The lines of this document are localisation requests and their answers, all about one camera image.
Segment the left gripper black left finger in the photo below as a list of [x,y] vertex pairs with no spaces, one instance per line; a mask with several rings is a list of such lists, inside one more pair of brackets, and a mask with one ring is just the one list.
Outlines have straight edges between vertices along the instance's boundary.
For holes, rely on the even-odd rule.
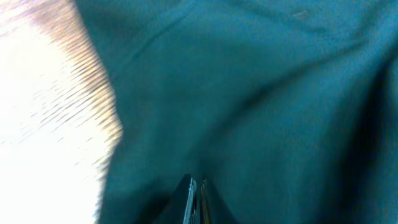
[[185,175],[169,202],[152,224],[194,224],[197,214],[197,183]]

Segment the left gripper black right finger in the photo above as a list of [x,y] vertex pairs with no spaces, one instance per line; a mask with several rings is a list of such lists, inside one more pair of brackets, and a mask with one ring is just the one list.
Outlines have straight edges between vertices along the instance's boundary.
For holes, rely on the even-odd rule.
[[200,192],[201,224],[238,224],[211,181],[205,179]]

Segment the black polo shirt white logo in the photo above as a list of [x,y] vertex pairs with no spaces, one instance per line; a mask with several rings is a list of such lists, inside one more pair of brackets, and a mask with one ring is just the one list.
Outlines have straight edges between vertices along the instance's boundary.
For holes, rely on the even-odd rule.
[[396,1],[77,1],[123,135],[100,223],[183,175],[240,223],[397,222]]

